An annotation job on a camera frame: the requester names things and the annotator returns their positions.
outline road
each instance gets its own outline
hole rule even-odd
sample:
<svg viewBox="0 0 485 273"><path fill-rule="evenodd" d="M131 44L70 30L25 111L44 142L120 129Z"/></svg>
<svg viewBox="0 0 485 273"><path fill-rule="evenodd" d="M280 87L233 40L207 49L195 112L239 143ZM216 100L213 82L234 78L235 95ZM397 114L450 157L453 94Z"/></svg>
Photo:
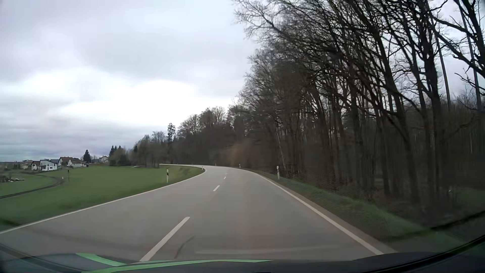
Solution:
<svg viewBox="0 0 485 273"><path fill-rule="evenodd" d="M376 254L258 174L204 168L176 184L1 232L0 243L31 255L132 260L349 260Z"/></svg>

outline white edge line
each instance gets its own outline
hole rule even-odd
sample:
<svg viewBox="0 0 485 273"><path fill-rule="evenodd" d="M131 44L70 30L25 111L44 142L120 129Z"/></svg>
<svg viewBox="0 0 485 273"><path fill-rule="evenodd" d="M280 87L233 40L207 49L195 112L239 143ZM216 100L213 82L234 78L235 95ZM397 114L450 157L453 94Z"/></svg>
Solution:
<svg viewBox="0 0 485 273"><path fill-rule="evenodd" d="M174 229L172 229L167 235L165 235L165 237L163 237L161 241L159 241L152 249L150 249L150 251L148 251L147 254L145 254L145 256L143 256L143 258L140 259L140 262L150 261L150 259L155 255L155 253L158 250L160 250L163 247L163 245L167 243L168 240L170 240L170 238L175 234L175 232L177 232L189 219L190 217L187 216L180 223L178 223L178 225L176 225Z"/></svg>
<svg viewBox="0 0 485 273"><path fill-rule="evenodd" d="M292 194L291 192L285 190L284 188L280 187L279 185L275 184L273 181L269 180L268 178L256 173L257 175L259 175L260 177L266 179L268 182L270 182L271 184L275 185L276 187L280 188L282 191L286 192L287 194L289 194L291 197L295 198L296 200L300 201L302 204L304 204L305 206L307 206L309 209L313 210L313 212L315 212L316 214L320 215L320 217L324 218L325 220L327 220L329 223L331 223L332 225L334 225L336 228L338 228L339 230L341 230L343 233L347 234L349 237L351 237L352 239L356 240L357 242L359 242L361 245L363 245L365 248L369 249L370 251L372 251L374 254L376 255L381 255L381 254L384 254L382 251L378 250L377 248L373 247L371 244L367 243L366 241L364 241L362 238L360 238L359 236L355 235L354 233L352 233L350 230L346 229L345 227L341 226L339 223L335 222L334 220L330 219L328 216L326 216L325 214L323 214L322 212L320 212L319 210L317 210L316 208L310 206L308 203L306 203L305 201L301 200L300 198L298 198L297 196L295 196L294 194Z"/></svg>
<svg viewBox="0 0 485 273"><path fill-rule="evenodd" d="M196 178L196 177L198 177L199 175L202 175L202 174L205 174L205 173L206 173L206 172L203 172L203 173L200 173L200 174L198 174L198 175L196 175L196 176L192 176L192 177L187 178L187 179L185 179L185 180L178 181L177 183L169 184L169 185L166 185L166 186L163 186L163 187L160 187L160 188L152 189L152 190L145 191L145 192L140 192L140 193L137 193L137 194L135 194L135 195L131 195L131 196L123 197L123 198L120 198L120 199L112 200L112 201L109 201L109 202L106 202L106 203L97 204L97 205L90 206L90 207L85 207L85 208L78 209L78 210L75 210L75 211L66 212L66 213L61 214L61 215L57 215L57 216L53 216L53 217L50 217L50 218L45 218L45 219L42 219L42 220L39 220L39 221L35 221L35 222L32 222L32 223L28 223L28 224L24 224L24 225L16 226L16 227L13 227L13 228L10 228L10 229L7 229L7 230L0 231L0 234L7 233L7 232L9 232L9 231L14 231L14 230L17 230L17 229L20 229L20 228L23 228L23 227L27 227L27 226L35 225L35 224L38 224L38 223L42 223L42 222L45 222L45 221L49 221L49 220L52 220L52 219L56 219L56 218L59 218L59 217L62 217L62 216L66 216L66 215L69 215L69 214L73 214L73 213L76 213L76 212L81 212L81 211L84 211L84 210L88 210L88 209L90 209L90 208L95 208L95 207L98 207L98 206L107 205L107 204L109 204L109 203L113 203L113 202L116 202L116 201L121 201L121 200L124 200L124 199L130 198L130 197L135 197L135 196L142 195L142 194L145 194L145 193L149 193L149 192L152 192L152 191L156 191L156 190L159 190L159 189L167 188L167 187L169 187L169 186L172 186L172 185L178 184L178 183L180 183L180 182L187 181L187 180L190 180L190 179L192 179L192 178Z"/></svg>

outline overcast sky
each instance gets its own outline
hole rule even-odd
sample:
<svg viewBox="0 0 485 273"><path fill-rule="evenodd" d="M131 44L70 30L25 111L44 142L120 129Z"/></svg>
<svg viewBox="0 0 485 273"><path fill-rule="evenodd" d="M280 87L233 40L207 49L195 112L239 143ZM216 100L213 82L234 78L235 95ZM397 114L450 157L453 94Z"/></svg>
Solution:
<svg viewBox="0 0 485 273"><path fill-rule="evenodd" d="M256 45L229 0L4 0L0 161L107 154L227 107Z"/></svg>

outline roof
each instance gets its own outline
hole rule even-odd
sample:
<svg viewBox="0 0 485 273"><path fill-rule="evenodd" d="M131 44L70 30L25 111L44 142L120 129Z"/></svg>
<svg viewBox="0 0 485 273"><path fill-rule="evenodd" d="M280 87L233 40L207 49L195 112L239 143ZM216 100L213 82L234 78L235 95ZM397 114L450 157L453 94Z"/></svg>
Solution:
<svg viewBox="0 0 485 273"><path fill-rule="evenodd" d="M50 163L59 164L59 161L56 161L56 160L53 160L53 159L41 159L41 161L48 161Z"/></svg>
<svg viewBox="0 0 485 273"><path fill-rule="evenodd" d="M70 156L61 156L59 159L62 160L62 161L69 161L70 159L72 159L72 157L70 157Z"/></svg>
<svg viewBox="0 0 485 273"><path fill-rule="evenodd" d="M79 159L77 159L77 158L71 158L71 163L72 163L72 164L74 164L74 163L79 164L79 163L84 163L84 162L80 161L80 160L79 160Z"/></svg>

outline grass field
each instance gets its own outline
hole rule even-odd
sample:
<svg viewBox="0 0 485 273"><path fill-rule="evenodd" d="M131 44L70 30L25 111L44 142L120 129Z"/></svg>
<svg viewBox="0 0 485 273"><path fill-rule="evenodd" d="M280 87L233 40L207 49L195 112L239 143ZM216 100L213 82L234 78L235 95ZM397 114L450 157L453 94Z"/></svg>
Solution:
<svg viewBox="0 0 485 273"><path fill-rule="evenodd" d="M278 180L274 174L262 171L254 172L300 193L347 223L386 243L397 251L445 251L464 243L459 238L450 237L441 232L430 231L366 201L337 195L284 177Z"/></svg>
<svg viewBox="0 0 485 273"><path fill-rule="evenodd" d="M12 178L23 178L25 180L0 183L0 196L50 186L56 183L56 180L51 177L24 174L19 172L13 172Z"/></svg>
<svg viewBox="0 0 485 273"><path fill-rule="evenodd" d="M170 174L168 184L166 168ZM0 199L0 230L160 188L202 172L197 167L183 166L161 166L159 169L91 166L71 169L69 181L67 170L42 173L64 177L65 182L53 188Z"/></svg>

